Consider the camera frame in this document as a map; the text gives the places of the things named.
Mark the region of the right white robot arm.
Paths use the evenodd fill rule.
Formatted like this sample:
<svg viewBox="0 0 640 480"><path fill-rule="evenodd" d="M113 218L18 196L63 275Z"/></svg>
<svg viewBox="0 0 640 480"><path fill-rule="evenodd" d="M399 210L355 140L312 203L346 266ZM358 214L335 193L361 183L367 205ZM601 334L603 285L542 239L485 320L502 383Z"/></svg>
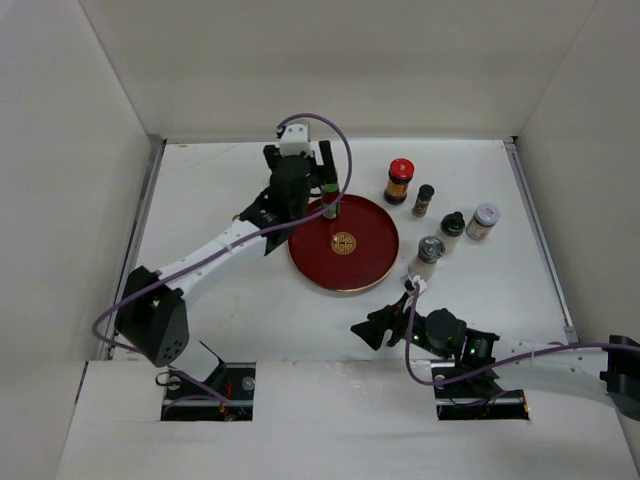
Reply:
<svg viewBox="0 0 640 480"><path fill-rule="evenodd" d="M422 316L408 295L351 331L373 350L403 342L435 356L425 383L462 418L477 418L496 400L521 398L526 390L585 398L639 418L639 344L625 336L547 345L507 340L468 327L447 309Z"/></svg>

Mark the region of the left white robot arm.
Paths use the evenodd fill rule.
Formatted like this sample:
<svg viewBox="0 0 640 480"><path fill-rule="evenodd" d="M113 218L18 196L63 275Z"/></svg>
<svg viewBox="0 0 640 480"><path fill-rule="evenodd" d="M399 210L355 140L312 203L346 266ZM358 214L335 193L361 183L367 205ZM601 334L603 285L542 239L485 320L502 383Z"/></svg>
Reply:
<svg viewBox="0 0 640 480"><path fill-rule="evenodd" d="M116 332L154 366L181 371L202 398L223 390L223 362L191 339L188 310L216 284L273 252L311 220L311 190L337 178L330 141L321 141L319 150L318 155L286 155L282 145L266 146L269 185L227 230L169 266L156 271L141 266L129 274Z"/></svg>

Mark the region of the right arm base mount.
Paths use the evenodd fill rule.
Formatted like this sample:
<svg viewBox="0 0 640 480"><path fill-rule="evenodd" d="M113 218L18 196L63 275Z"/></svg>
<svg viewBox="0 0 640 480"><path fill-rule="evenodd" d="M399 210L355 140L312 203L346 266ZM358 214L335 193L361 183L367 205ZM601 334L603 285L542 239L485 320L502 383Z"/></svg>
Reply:
<svg viewBox="0 0 640 480"><path fill-rule="evenodd" d="M529 420L522 390L504 390L497 376L483 373L460 382L435 386L440 421Z"/></svg>

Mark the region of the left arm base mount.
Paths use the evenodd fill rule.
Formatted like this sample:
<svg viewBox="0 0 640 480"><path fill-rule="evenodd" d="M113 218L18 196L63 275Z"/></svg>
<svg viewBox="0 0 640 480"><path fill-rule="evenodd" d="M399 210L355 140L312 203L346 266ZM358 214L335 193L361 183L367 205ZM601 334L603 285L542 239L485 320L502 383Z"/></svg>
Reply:
<svg viewBox="0 0 640 480"><path fill-rule="evenodd" d="M245 422L253 418L255 363L222 364L204 384L225 399L221 403L206 389L185 380L174 370L159 373L155 384L163 389L160 420L164 422Z"/></svg>

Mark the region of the green red sauce bottle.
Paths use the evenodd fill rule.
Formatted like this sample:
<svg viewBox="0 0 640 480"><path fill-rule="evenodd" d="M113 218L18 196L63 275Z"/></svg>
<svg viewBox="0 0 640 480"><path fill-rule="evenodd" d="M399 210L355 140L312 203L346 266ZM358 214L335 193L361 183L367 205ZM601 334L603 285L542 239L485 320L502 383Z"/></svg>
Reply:
<svg viewBox="0 0 640 480"><path fill-rule="evenodd" d="M338 217L340 202L337 198L339 196L340 187L338 183L325 183L322 186L320 200L324 218L333 220Z"/></svg>

